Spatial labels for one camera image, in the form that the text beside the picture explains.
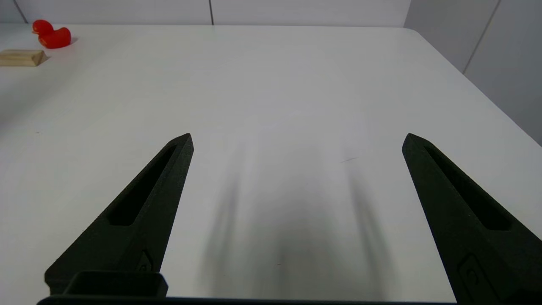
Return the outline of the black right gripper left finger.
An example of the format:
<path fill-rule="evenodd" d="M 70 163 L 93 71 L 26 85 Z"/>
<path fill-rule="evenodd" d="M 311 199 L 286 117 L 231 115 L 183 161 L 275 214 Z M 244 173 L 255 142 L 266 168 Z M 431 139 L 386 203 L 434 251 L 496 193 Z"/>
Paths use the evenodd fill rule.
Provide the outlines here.
<path fill-rule="evenodd" d="M 186 133 L 151 159 L 46 270 L 51 295 L 80 272 L 159 272 L 193 152 Z"/>

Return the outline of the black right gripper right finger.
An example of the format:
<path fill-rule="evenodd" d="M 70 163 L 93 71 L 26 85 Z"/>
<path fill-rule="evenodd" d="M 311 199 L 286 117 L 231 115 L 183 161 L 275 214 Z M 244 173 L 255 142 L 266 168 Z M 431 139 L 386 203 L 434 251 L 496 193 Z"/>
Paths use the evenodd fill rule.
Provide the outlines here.
<path fill-rule="evenodd" d="M 541 240 L 430 141 L 401 151 L 457 303 L 540 305 Z"/>

